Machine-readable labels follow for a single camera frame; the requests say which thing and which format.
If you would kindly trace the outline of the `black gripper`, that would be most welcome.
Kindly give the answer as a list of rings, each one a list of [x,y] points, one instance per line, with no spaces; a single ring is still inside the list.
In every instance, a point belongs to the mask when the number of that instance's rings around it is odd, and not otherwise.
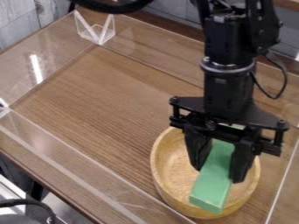
[[[288,124],[253,103],[254,69],[204,67],[201,96],[169,100],[169,124],[184,133],[190,166],[196,171],[210,153],[210,139],[232,143],[228,177],[233,184],[246,177],[254,156],[278,156]]]

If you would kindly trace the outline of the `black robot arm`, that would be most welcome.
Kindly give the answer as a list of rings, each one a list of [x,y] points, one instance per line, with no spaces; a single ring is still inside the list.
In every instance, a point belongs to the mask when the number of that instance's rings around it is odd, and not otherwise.
[[[278,156],[288,122],[265,112],[253,102],[256,57],[277,66],[269,52],[277,44],[282,22],[272,0],[192,0],[205,34],[201,97],[172,97],[169,124],[181,130],[192,167],[198,171],[210,154],[214,139],[233,145],[228,178],[244,181],[254,157]]]

